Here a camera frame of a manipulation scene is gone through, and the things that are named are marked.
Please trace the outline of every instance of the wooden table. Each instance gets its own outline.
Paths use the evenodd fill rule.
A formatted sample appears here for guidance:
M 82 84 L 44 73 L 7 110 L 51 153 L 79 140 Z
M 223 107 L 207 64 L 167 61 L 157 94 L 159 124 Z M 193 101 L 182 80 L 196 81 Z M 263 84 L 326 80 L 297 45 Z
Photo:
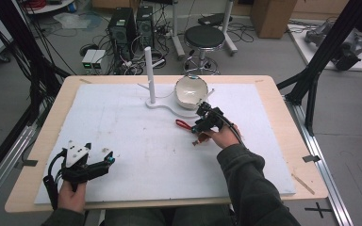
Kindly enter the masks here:
M 158 84 L 175 84 L 180 75 L 155 76 Z M 302 157 L 309 155 L 304 141 L 289 114 L 289 111 L 273 80 L 265 75 L 220 75 L 201 76 L 208 84 L 255 84 L 264 105 L 273 132 L 288 169 L 292 174 L 296 194 L 283 196 L 283 200 L 312 200 L 328 196 L 327 188 L 313 162 L 305 163 Z M 68 77 L 55 100 L 55 103 L 43 125 L 28 159 L 38 160 L 36 167 L 24 167 L 13 190 L 10 193 L 5 209 L 10 213 L 52 210 L 49 204 L 34 204 L 41 179 L 47 163 L 58 139 L 61 125 L 69 112 L 78 87 L 82 84 L 137 84 L 147 83 L 146 76 L 72 76 Z M 104 202 L 87 203 L 86 209 L 108 209 L 142 206 L 174 206 L 191 204 L 230 203 L 224 198 L 166 200 L 147 202 Z

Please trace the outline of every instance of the electronics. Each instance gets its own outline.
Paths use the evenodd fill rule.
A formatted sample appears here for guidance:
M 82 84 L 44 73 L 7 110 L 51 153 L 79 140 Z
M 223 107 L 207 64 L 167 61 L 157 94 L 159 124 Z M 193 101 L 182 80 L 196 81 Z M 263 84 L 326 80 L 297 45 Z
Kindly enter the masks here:
M 110 61 L 105 50 L 88 50 L 82 64 L 86 75 L 106 74 Z
M 110 23 L 107 26 L 115 54 L 123 59 L 134 57 L 137 44 L 137 28 L 132 8 L 115 8 Z
M 86 75 L 93 74 L 92 61 L 95 54 L 96 50 L 88 50 L 82 59 L 82 65 L 84 66 Z
M 106 74 L 110 62 L 105 50 L 96 50 L 92 59 L 93 74 Z
M 155 47 L 153 8 L 139 6 L 137 11 L 137 29 L 140 35 L 140 49 Z
M 199 18 L 198 23 L 201 25 L 215 26 L 215 25 L 221 25 L 223 20 L 224 20 L 224 13 L 216 13 L 211 16 Z

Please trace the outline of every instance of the cardboard box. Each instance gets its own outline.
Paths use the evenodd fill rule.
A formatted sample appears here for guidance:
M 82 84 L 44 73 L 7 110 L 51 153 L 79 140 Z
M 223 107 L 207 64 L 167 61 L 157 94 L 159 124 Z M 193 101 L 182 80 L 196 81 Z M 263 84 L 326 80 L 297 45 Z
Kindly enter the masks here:
M 136 12 L 140 0 L 92 0 L 94 8 L 132 8 Z
M 349 0 L 298 0 L 292 18 L 326 20 L 337 17 Z
M 259 38 L 280 39 L 297 0 L 255 0 L 251 20 Z

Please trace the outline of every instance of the white pole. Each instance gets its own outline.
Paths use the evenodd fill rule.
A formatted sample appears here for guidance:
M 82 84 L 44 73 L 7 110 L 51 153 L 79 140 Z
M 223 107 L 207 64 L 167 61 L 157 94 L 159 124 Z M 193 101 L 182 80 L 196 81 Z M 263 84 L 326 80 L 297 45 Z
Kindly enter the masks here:
M 149 94 L 151 96 L 151 104 L 154 104 L 156 102 L 154 67 L 152 66 L 151 47 L 149 46 L 145 48 L 145 59 L 146 59 L 146 72 L 148 73 Z
M 178 12 L 177 12 L 177 0 L 173 0 L 173 36 L 178 36 Z
M 227 33 L 228 23 L 229 23 L 229 20 L 231 17 L 231 10 L 232 10 L 233 4 L 234 4 L 234 0 L 229 0 L 229 1 L 227 1 L 227 4 L 225 5 L 224 20 L 222 21 L 222 32 L 224 34 Z

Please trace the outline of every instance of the hand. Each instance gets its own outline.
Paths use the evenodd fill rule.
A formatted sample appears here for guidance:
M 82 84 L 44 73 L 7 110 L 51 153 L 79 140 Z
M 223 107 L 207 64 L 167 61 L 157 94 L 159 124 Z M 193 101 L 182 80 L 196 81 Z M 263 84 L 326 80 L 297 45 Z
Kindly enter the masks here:
M 238 134 L 240 135 L 239 129 L 235 124 L 234 128 L 235 130 L 237 130 Z M 224 124 L 224 126 L 219 132 L 214 132 L 213 130 L 210 130 L 210 131 L 205 131 L 204 133 L 209 135 L 214 140 L 214 142 L 222 149 L 231 146 L 233 144 L 239 143 L 234 133 L 226 124 Z
M 82 213 L 85 206 L 86 189 L 87 183 L 83 183 L 78 185 L 76 192 L 73 192 L 72 184 L 68 181 L 63 181 L 63 185 L 58 193 L 58 208 Z

